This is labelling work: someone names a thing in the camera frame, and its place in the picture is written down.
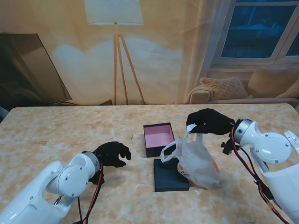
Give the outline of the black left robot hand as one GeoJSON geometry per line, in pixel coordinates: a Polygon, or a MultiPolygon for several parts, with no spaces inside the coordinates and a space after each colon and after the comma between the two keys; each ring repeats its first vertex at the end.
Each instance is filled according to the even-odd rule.
{"type": "Polygon", "coordinates": [[[97,147],[93,153],[105,167],[121,168],[126,166],[126,162],[119,159],[126,158],[131,160],[129,148],[117,141],[104,143],[97,147]]]}

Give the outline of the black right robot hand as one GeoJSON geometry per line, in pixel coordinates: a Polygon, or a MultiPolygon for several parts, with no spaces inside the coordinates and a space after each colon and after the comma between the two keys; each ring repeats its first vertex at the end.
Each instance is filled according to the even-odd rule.
{"type": "Polygon", "coordinates": [[[186,125],[196,126],[191,133],[225,135],[230,132],[235,121],[214,109],[206,108],[188,115],[186,125]]]}

